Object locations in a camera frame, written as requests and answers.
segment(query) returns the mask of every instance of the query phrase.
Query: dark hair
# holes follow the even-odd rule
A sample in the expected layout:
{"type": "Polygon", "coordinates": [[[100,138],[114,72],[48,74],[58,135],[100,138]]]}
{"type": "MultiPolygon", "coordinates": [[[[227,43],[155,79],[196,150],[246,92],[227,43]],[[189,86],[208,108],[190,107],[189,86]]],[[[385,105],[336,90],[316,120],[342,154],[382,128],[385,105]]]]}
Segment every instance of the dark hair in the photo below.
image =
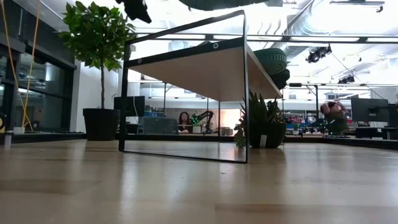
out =
{"type": "Polygon", "coordinates": [[[328,102],[328,107],[329,107],[329,108],[332,108],[332,107],[334,107],[335,105],[336,105],[336,102],[328,102]]]}
{"type": "Polygon", "coordinates": [[[178,119],[178,124],[182,124],[182,118],[181,118],[181,117],[182,117],[183,114],[185,114],[185,115],[188,116],[187,124],[190,124],[190,123],[191,123],[191,120],[189,119],[189,114],[188,114],[187,112],[185,112],[185,111],[180,113],[180,117],[179,117],[179,119],[178,119]]]}

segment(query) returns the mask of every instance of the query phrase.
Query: ceiling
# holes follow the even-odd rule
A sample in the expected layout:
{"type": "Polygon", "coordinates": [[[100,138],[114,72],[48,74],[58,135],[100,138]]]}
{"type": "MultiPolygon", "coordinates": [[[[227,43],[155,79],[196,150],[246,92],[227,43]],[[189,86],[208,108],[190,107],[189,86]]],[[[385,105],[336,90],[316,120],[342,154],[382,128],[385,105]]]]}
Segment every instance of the ceiling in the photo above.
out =
{"type": "MultiPolygon", "coordinates": [[[[35,1],[14,0],[29,12],[35,14],[35,1]]],[[[398,34],[398,1],[384,0],[384,10],[376,12],[375,7],[332,6],[330,0],[314,0],[303,11],[297,20],[292,19],[310,2],[295,0],[295,4],[284,4],[283,7],[267,7],[265,4],[254,4],[234,9],[216,11],[199,11],[182,4],[178,0],[146,0],[151,24],[135,20],[132,23],[136,32],[158,32],[160,30],[188,24],[212,16],[220,16],[238,9],[244,9],[248,17],[248,34],[286,34],[286,35],[396,35],[398,34]]],[[[41,19],[56,30],[65,30],[61,20],[66,2],[74,0],[41,0],[41,19]]],[[[88,5],[92,0],[81,0],[88,5]]],[[[117,6],[114,0],[95,0],[101,6],[117,6]]],[[[241,18],[230,19],[217,24],[188,30],[191,33],[240,34],[241,18]]],[[[288,55],[290,82],[325,82],[337,83],[337,80],[350,74],[346,68],[355,73],[361,81],[367,83],[397,83],[398,78],[388,77],[375,79],[372,74],[396,67],[398,46],[396,45],[354,45],[332,44],[333,55],[327,55],[318,63],[307,63],[308,51],[319,45],[277,44],[267,42],[250,42],[253,50],[269,47],[283,49],[288,55]]]]}

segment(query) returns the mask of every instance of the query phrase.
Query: woman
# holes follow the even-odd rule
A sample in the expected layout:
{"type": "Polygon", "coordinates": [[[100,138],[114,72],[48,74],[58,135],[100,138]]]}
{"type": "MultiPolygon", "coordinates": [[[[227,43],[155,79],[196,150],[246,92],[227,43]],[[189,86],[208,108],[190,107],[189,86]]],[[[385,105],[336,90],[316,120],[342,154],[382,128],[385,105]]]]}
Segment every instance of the woman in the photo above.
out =
{"type": "Polygon", "coordinates": [[[180,133],[192,133],[192,124],[187,112],[181,112],[178,119],[178,131],[180,133]]]}
{"type": "Polygon", "coordinates": [[[340,134],[342,131],[348,129],[345,116],[346,108],[339,101],[324,103],[320,111],[328,121],[327,128],[330,134],[340,134]]]}

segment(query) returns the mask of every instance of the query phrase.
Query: white wall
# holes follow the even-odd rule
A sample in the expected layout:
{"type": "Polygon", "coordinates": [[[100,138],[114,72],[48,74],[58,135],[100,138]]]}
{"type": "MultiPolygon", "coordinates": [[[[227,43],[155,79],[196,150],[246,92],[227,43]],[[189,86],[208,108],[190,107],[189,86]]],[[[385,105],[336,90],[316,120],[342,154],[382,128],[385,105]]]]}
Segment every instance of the white wall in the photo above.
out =
{"type": "MultiPolygon", "coordinates": [[[[75,61],[70,131],[85,132],[83,108],[101,107],[101,71],[75,61]]],[[[118,94],[118,72],[105,69],[105,108],[113,109],[113,96],[118,94]]]]}

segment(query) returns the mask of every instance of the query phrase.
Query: black frame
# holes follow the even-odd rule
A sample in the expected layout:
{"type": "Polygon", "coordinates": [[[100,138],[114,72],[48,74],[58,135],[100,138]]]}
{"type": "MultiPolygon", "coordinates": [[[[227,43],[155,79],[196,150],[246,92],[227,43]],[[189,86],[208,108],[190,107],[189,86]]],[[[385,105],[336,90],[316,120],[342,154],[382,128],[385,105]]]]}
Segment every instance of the black frame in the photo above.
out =
{"type": "MultiPolygon", "coordinates": [[[[129,40],[126,41],[124,44],[124,62],[123,62],[123,75],[122,75],[122,93],[121,93],[121,115],[120,115],[120,130],[121,132],[119,133],[119,151],[121,152],[127,152],[124,150],[125,147],[125,142],[126,142],[126,99],[127,99],[127,74],[128,74],[128,68],[133,67],[136,65],[142,65],[145,63],[153,63],[153,62],[159,62],[163,60],[170,60],[173,58],[180,58],[180,57],[186,57],[189,55],[196,55],[196,54],[203,54],[207,52],[214,52],[216,50],[224,50],[224,49],[229,49],[229,48],[236,48],[236,47],[242,47],[243,48],[243,78],[244,78],[244,104],[246,108],[246,113],[249,113],[249,85],[248,85],[248,59],[247,59],[247,29],[246,29],[246,15],[243,10],[232,12],[230,14],[226,14],[223,16],[219,17],[211,17],[208,19],[204,19],[201,21],[193,22],[191,24],[186,24],[182,25],[179,27],[175,27],[172,29],[168,29],[162,32],[158,32],[155,34],[150,34],[144,37],[140,37],[134,40],[129,40]],[[158,55],[153,55],[149,57],[144,57],[144,58],[139,58],[135,60],[129,60],[131,50],[130,50],[130,45],[142,42],[145,40],[153,40],[158,37],[162,37],[164,35],[168,34],[175,34],[177,32],[189,30],[192,28],[212,24],[215,22],[223,21],[226,19],[230,19],[233,17],[237,16],[243,16],[243,35],[242,36],[237,36],[235,39],[231,40],[223,40],[220,42],[217,42],[218,47],[215,49],[213,47],[213,44],[208,44],[208,45],[199,45],[192,50],[192,48],[189,49],[183,49],[183,50],[178,50],[174,52],[168,52],[165,54],[158,54],[158,55]]],[[[247,127],[247,133],[246,135],[246,152],[245,152],[245,160],[244,161],[230,161],[230,160],[224,160],[224,159],[211,159],[211,158],[204,158],[204,157],[193,157],[193,156],[177,156],[177,155],[172,155],[172,157],[183,157],[183,158],[188,158],[188,159],[203,159],[207,161],[219,161],[219,162],[234,162],[234,163],[243,163],[246,164],[248,163],[248,150],[249,150],[249,117],[246,119],[246,127],[247,127]]],[[[138,154],[150,154],[150,155],[157,155],[157,156],[171,156],[171,155],[166,155],[166,154],[154,154],[154,153],[146,153],[146,152],[131,152],[131,153],[138,153],[138,154]]]]}

